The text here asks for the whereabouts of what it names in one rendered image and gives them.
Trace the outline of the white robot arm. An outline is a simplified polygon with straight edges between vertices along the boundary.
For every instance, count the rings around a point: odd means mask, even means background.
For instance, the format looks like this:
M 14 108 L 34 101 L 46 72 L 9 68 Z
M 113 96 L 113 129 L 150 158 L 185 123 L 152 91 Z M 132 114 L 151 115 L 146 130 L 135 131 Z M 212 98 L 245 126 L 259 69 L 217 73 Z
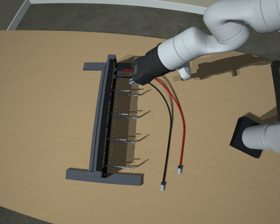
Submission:
M 246 23 L 259 34 L 280 31 L 280 0 L 220 0 L 206 9 L 203 21 L 212 35 L 190 27 L 173 39 L 176 52 L 186 62 L 241 48 L 250 37 Z M 280 154 L 280 122 L 249 126 L 242 141 L 248 148 Z

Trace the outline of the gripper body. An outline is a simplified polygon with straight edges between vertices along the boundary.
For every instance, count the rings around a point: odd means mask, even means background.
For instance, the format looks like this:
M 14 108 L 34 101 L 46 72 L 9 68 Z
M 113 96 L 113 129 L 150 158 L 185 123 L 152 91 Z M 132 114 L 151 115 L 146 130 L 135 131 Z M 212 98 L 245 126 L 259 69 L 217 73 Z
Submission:
M 175 37 L 175 36 L 174 36 Z M 135 83 L 145 85 L 154 78 L 161 77 L 178 69 L 182 79 L 191 77 L 190 62 L 184 61 L 176 52 L 174 37 L 159 43 L 155 48 L 134 60 L 132 79 Z

